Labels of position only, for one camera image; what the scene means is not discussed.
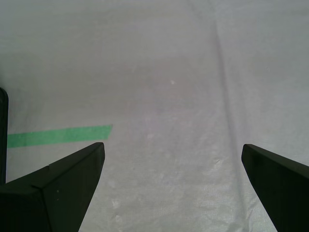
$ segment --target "green tape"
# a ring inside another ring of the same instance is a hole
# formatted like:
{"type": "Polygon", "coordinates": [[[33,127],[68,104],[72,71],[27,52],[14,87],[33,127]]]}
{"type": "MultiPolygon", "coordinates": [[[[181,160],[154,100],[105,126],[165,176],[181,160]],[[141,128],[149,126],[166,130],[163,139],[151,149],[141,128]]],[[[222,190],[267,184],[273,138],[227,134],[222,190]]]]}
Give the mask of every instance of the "green tape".
{"type": "Polygon", "coordinates": [[[111,130],[112,125],[107,125],[9,134],[8,148],[90,140],[106,140],[108,139],[111,130]]]}

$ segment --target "white tarp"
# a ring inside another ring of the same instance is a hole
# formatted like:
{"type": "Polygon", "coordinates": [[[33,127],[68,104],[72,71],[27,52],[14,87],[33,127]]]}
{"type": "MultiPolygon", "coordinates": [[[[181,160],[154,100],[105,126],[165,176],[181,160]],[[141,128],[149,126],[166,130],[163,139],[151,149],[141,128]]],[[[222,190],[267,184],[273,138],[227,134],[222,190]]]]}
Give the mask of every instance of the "white tarp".
{"type": "Polygon", "coordinates": [[[274,232],[240,156],[309,164],[309,2],[2,0],[0,85],[9,133],[113,124],[81,232],[274,232]]]}

